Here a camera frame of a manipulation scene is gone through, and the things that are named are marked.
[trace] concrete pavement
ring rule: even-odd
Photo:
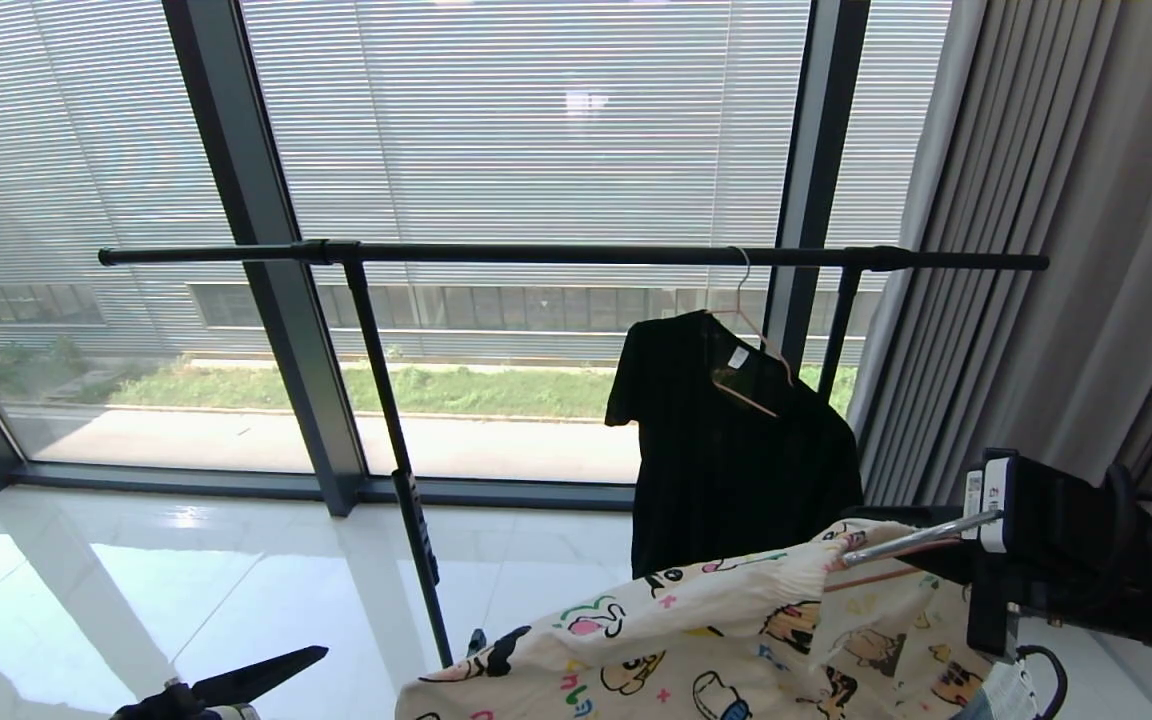
[[[157,468],[311,471],[290,414],[73,409],[8,406],[35,460]],[[384,418],[358,416],[372,473],[394,469]],[[408,452],[426,477],[632,483],[637,429],[598,423],[403,416]]]

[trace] black metal rod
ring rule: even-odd
[[[820,382],[817,393],[829,401],[833,392],[833,377],[838,373],[838,363],[842,359],[842,342],[847,339],[847,323],[851,320],[851,304],[856,301],[856,291],[861,289],[861,271],[847,268],[838,279],[838,304],[833,308],[833,323],[829,324],[829,340],[824,347],[824,364],[820,366]]]
[[[571,263],[586,265],[751,265],[801,268],[975,268],[1045,270],[1040,255],[996,252],[914,252],[900,247],[623,247],[623,245],[449,245],[449,243],[361,243],[320,240],[294,245],[165,247],[159,250],[99,252],[104,265],[142,263],[206,263],[297,260],[332,264],[349,262],[402,263]]]
[[[376,325],[376,311],[372,310],[371,296],[367,295],[367,275],[362,270],[362,263],[347,263],[344,276],[353,295],[353,304],[358,311],[362,342],[367,348],[367,364],[371,365],[372,381],[376,382],[376,395],[380,400],[385,427],[389,431],[389,444],[394,448],[394,462],[397,465],[393,473],[394,495],[397,497],[397,508],[403,515],[407,544],[411,547],[412,561],[416,562],[416,578],[420,581],[422,596],[425,596],[425,612],[429,613],[430,628],[434,630],[439,660],[444,662],[444,667],[448,667],[452,666],[452,646],[447,641],[444,611],[438,601],[438,559],[434,558],[433,547],[430,546],[425,511],[420,509],[420,493],[416,488],[411,456],[407,455],[407,439],[403,437],[402,420],[397,417],[397,399],[394,397],[394,386],[389,382],[389,369],[385,365],[380,328]]]

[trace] building exterior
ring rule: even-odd
[[[870,10],[828,243],[895,242],[948,0]],[[303,236],[758,247],[776,236],[808,0],[244,3]],[[0,1],[0,350],[268,354],[232,265],[100,247],[232,242],[156,0]],[[613,361],[641,319],[735,306],[740,270],[378,264],[394,354]],[[361,354],[339,268],[314,268]],[[768,273],[741,293],[760,318]],[[823,355],[823,273],[806,357]],[[859,358],[881,276],[861,285]]]

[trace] white tile floor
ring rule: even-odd
[[[628,579],[626,515],[426,509],[453,652]],[[262,717],[389,717],[435,651],[402,521],[367,506],[9,488],[0,495],[0,719],[104,719],[172,675],[306,644],[326,659]],[[1030,624],[1074,675],[1061,717],[1152,705],[1082,630]],[[1041,687],[1049,687],[1038,670]]]

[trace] black t-shirt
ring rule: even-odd
[[[643,456],[635,578],[808,541],[863,502],[846,420],[705,311],[630,328],[606,422],[629,420],[639,423]]]

